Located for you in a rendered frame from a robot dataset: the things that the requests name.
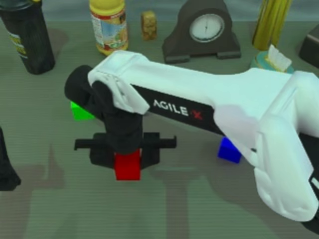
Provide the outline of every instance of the table surface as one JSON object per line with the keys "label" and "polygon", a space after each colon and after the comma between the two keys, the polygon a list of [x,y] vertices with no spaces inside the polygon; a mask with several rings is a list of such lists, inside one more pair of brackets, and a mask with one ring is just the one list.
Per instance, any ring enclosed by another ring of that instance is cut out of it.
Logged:
{"label": "table surface", "polygon": [[[279,49],[298,70],[319,69],[302,61],[298,48],[315,22],[288,22]],[[22,178],[14,192],[0,193],[3,239],[314,239],[258,197],[253,168],[216,157],[221,137],[165,119],[145,117],[145,131],[177,135],[178,147],[163,150],[161,164],[140,182],[116,182],[112,170],[90,164],[88,150],[73,151],[76,138],[103,131],[97,120],[74,121],[64,97],[73,69],[95,66],[104,56],[94,45],[90,22],[48,22],[56,54],[54,70],[26,73],[0,26],[0,125],[12,164]],[[172,23],[160,22],[158,38],[143,42],[130,24],[130,50],[162,62],[161,44]],[[215,74],[248,69],[258,52],[252,23],[234,23],[242,58],[192,59],[181,67]]]}

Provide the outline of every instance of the green cube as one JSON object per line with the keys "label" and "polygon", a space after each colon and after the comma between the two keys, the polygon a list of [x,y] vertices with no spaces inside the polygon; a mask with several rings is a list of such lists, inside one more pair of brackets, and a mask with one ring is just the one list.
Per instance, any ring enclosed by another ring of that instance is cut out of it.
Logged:
{"label": "green cube", "polygon": [[94,115],[90,114],[74,102],[71,102],[71,112],[75,120],[90,120],[95,118]]}

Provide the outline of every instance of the clock face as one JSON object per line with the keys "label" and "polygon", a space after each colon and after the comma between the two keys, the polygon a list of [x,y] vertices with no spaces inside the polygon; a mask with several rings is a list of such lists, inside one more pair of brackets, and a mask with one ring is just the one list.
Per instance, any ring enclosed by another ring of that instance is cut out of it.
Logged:
{"label": "clock face", "polygon": [[194,20],[189,33],[193,40],[207,43],[218,38],[224,31],[223,18],[216,14],[205,14]]}

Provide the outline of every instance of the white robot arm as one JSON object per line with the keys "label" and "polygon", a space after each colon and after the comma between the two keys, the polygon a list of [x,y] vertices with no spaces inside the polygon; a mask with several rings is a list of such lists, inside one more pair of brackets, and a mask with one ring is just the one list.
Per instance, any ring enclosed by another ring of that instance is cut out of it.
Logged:
{"label": "white robot arm", "polygon": [[[253,68],[213,75],[119,50],[96,66],[88,79],[91,85],[106,84],[115,106],[132,113],[153,109],[181,122],[192,118],[192,125],[201,127],[199,114],[206,112],[196,112],[178,100],[211,107],[212,118],[204,120],[214,123],[217,127],[211,131],[222,131],[255,168],[263,202],[290,220],[314,218],[319,207],[309,183],[314,167],[299,139],[300,132],[319,136],[319,80],[314,74]],[[169,102],[169,97],[176,101]]]}

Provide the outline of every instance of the black bottle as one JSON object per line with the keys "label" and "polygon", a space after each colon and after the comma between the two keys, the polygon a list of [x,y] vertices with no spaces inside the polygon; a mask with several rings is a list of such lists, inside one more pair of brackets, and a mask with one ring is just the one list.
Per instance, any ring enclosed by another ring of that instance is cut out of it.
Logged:
{"label": "black bottle", "polygon": [[42,74],[55,65],[40,0],[0,0],[0,16],[27,71]]}

